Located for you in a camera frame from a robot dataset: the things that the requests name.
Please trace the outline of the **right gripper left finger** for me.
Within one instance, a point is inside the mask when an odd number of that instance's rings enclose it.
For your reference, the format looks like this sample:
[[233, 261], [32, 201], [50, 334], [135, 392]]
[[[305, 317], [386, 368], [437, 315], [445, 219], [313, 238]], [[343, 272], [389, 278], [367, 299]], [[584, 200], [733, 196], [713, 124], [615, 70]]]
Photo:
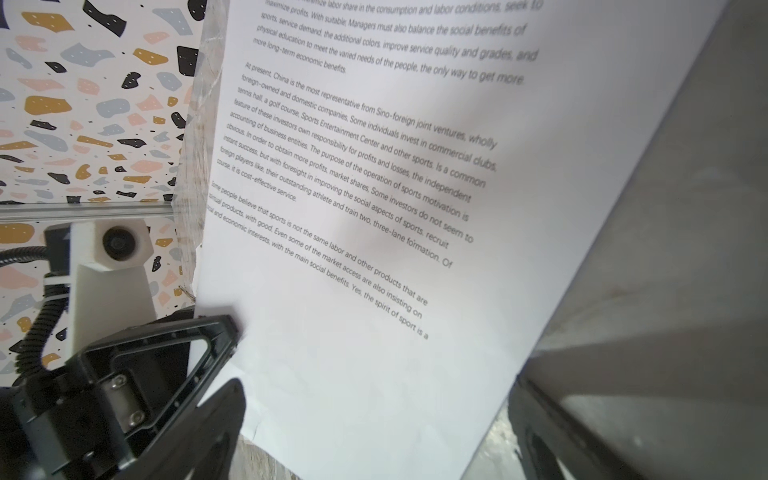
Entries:
[[246, 409], [232, 379], [142, 454], [121, 479], [227, 479]]

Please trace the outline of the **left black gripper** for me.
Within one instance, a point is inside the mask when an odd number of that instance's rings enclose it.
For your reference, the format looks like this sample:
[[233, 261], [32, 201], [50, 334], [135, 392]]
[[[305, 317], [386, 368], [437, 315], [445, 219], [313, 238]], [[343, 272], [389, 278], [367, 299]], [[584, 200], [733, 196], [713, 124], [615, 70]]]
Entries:
[[179, 423], [239, 337], [229, 315], [156, 321], [2, 389], [2, 478], [114, 477]]

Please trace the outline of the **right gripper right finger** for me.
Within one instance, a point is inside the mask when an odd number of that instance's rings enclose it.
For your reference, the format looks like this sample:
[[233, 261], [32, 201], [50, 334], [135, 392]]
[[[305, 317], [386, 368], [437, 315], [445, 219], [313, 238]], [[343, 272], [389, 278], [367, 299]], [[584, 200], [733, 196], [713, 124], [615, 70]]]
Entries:
[[527, 479], [643, 477], [527, 377], [515, 380], [507, 411]]

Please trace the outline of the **beige manila folder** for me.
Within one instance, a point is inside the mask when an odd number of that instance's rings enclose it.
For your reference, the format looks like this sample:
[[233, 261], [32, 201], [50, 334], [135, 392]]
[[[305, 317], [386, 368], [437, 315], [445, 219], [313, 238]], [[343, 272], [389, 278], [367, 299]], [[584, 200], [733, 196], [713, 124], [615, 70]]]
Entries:
[[649, 479], [767, 475], [767, 5], [731, 1], [527, 363]]

